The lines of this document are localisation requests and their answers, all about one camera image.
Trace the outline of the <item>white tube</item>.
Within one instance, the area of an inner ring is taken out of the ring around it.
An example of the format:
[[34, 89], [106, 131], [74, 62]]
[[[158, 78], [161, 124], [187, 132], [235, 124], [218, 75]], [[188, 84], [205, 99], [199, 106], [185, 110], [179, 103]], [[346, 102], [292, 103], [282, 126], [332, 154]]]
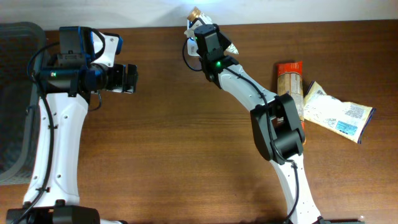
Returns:
[[187, 20], [193, 22], [194, 19], [199, 18], [199, 17], [211, 19], [210, 17], [208, 17], [207, 15], [205, 15], [203, 12], [201, 12], [201, 10], [199, 10], [199, 8], [194, 7], [194, 8], [190, 11], [189, 15], [187, 16]]

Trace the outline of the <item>orange pasta package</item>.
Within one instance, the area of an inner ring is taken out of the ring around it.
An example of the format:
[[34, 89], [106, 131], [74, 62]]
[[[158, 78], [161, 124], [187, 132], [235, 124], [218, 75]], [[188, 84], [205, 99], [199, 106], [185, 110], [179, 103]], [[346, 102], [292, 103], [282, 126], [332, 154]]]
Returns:
[[288, 93], [295, 102], [302, 128], [305, 129], [303, 96], [303, 62], [278, 63], [277, 94]]

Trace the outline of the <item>yellow chip bag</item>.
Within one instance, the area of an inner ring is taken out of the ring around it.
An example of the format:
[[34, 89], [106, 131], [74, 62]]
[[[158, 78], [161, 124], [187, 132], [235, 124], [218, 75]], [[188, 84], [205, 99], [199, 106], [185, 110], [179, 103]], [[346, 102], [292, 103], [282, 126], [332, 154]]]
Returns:
[[331, 96], [315, 81], [304, 97], [304, 118], [357, 144], [376, 109]]

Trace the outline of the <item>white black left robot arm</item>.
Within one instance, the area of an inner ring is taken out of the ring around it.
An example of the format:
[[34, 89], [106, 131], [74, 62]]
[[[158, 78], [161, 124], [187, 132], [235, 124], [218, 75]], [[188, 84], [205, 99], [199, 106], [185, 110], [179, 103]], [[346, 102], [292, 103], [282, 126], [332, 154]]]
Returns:
[[134, 93], [137, 67], [117, 64], [123, 39], [83, 26], [61, 27], [54, 58], [33, 68], [40, 110], [35, 164], [21, 208], [7, 211], [7, 223], [102, 223], [94, 208], [80, 205], [77, 169], [83, 123], [92, 94]]

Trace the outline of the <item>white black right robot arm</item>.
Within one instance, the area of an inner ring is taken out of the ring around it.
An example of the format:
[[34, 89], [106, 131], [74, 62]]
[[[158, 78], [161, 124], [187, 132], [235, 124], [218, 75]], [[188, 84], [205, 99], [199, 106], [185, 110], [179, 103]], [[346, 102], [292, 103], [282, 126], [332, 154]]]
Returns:
[[324, 223], [305, 175], [305, 133], [293, 98], [263, 88], [227, 55], [231, 41], [216, 24], [202, 25], [193, 33], [207, 80], [233, 95], [249, 111], [255, 146], [272, 164], [284, 193], [285, 223]]

